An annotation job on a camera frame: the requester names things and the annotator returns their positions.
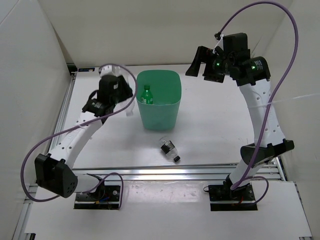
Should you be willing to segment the green soda bottle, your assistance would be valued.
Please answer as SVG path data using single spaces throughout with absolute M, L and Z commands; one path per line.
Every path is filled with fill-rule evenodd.
M 153 104 L 153 94 L 151 93 L 151 87 L 149 85 L 144 85 L 143 93 L 140 97 L 143 104 L 152 105 Z

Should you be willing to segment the clear bottle black label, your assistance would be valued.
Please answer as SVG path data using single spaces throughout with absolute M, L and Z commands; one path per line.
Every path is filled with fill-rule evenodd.
M 174 163 L 180 161 L 180 156 L 178 150 L 171 140 L 168 140 L 166 137 L 162 137 L 159 140 L 160 149 L 164 153 L 167 159 L 173 160 Z

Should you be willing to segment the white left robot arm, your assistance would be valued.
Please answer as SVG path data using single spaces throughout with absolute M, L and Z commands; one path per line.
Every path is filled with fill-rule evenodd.
M 76 128 L 70 130 L 54 149 L 46 155 L 39 154 L 34 160 L 37 185 L 63 198 L 76 192 L 79 178 L 72 168 L 78 155 L 116 105 L 132 97 L 133 90 L 123 75 L 107 73 L 101 76 L 98 89 L 89 95 L 81 109 Z

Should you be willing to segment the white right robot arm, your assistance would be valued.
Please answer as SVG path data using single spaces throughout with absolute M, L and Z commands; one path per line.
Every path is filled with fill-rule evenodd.
M 241 147 L 241 160 L 224 182 L 226 197 L 236 200 L 262 166 L 293 150 L 295 144 L 285 137 L 272 104 L 267 60 L 251 56 L 247 34 L 222 36 L 214 48 L 198 46 L 186 76 L 197 77 L 201 64 L 206 81 L 222 83 L 226 76 L 234 80 L 249 111 L 254 142 Z

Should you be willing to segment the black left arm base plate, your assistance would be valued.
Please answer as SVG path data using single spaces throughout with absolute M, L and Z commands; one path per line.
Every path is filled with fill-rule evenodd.
M 120 206 L 121 185 L 100 185 L 94 192 L 77 193 L 73 208 L 75 210 L 118 210 Z

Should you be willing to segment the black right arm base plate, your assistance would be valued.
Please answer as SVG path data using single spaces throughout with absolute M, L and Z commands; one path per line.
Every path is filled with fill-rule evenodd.
M 203 191 L 209 194 L 210 210 L 212 212 L 258 210 L 251 183 L 232 191 L 224 182 L 223 184 L 205 186 Z

